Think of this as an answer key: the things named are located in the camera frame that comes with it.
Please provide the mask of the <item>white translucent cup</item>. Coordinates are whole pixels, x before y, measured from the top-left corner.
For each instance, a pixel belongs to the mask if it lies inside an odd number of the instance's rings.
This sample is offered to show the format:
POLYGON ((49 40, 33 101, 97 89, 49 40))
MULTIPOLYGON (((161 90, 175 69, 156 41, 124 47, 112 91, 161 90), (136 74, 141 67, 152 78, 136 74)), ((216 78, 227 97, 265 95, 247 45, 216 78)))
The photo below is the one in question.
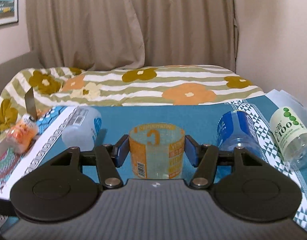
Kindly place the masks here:
POLYGON ((79 147, 80 151, 93 150, 102 126, 100 112, 94 107, 76 107, 64 128, 61 138, 67 148, 79 147))

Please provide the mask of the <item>green white label cup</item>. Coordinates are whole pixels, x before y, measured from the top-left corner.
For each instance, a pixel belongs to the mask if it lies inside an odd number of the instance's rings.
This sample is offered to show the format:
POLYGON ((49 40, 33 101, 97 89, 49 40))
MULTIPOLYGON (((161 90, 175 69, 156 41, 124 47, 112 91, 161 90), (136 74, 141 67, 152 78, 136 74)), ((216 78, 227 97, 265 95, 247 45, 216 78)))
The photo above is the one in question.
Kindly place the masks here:
POLYGON ((290 169, 301 169, 307 164, 307 128, 295 111, 288 106, 277 109, 270 119, 270 129, 290 169))

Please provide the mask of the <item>teal patterned tablecloth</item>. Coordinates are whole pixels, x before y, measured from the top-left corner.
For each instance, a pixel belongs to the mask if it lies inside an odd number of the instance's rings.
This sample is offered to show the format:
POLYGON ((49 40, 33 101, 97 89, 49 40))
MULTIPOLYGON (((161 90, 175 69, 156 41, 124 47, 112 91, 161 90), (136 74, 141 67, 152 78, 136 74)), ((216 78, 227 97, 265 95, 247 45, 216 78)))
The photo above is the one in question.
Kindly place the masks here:
MULTIPOLYGON (((281 162, 269 128, 269 120, 277 108, 265 95, 215 105, 98 107, 102 126, 97 143, 114 144, 137 125, 164 122, 183 128, 200 144, 214 144, 217 142, 217 124, 222 115, 233 110, 244 111, 254 122, 264 160, 300 186, 303 199, 295 222, 307 230, 307 167, 302 171, 288 172, 281 162)), ((4 155, 0 161, 0 197, 7 199, 15 181, 65 150, 61 132, 74 112, 73 106, 53 107, 51 113, 39 121, 40 125, 48 124, 48 128, 26 156, 17 159, 12 152, 4 155)))

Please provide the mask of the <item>floral striped duvet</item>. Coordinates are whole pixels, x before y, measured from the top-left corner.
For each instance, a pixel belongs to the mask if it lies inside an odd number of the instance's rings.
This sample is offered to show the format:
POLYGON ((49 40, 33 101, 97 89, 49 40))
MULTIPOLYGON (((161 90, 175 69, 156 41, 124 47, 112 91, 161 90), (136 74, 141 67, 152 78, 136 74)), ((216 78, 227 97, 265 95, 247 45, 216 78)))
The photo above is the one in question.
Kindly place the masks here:
POLYGON ((0 92, 0 142, 26 113, 24 96, 29 89, 41 114, 54 106, 211 105, 263 95, 250 80, 213 65, 109 71, 28 68, 0 92))

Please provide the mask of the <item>grey laptop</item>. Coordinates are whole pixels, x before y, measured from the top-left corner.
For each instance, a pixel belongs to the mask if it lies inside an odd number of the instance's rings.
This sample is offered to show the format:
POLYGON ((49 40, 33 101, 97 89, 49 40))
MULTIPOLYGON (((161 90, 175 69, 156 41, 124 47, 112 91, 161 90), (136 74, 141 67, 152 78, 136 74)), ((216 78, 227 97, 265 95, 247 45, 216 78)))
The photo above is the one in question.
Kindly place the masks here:
MULTIPOLYGON (((25 94, 25 106, 26 106, 26 114, 31 115, 35 121, 37 121, 37 111, 35 106, 35 99, 34 99, 34 91, 33 88, 30 88, 27 93, 25 94)), ((6 137, 2 140, 0 143, 0 159, 4 155, 7 150, 11 148, 8 146, 8 143, 6 142, 6 137)))

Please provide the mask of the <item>grey headboard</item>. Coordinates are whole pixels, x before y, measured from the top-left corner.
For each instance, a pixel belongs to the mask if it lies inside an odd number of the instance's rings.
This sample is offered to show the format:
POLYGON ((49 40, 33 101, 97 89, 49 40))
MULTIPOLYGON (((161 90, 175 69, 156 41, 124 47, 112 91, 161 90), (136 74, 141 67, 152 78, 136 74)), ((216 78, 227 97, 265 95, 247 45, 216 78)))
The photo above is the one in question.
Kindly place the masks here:
POLYGON ((3 88, 12 80, 12 78, 21 70, 35 68, 43 69, 44 66, 38 59, 38 55, 31 51, 21 56, 15 57, 9 61, 0 64, 0 95, 3 88))

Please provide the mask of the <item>beige curtain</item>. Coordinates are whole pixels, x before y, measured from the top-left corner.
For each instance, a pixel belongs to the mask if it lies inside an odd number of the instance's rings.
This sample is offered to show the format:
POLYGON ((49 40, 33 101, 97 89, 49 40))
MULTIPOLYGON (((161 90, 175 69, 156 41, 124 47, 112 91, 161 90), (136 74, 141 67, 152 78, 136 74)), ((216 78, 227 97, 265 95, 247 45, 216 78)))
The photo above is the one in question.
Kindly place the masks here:
POLYGON ((236 68, 234 0, 26 0, 26 23, 46 68, 236 68))

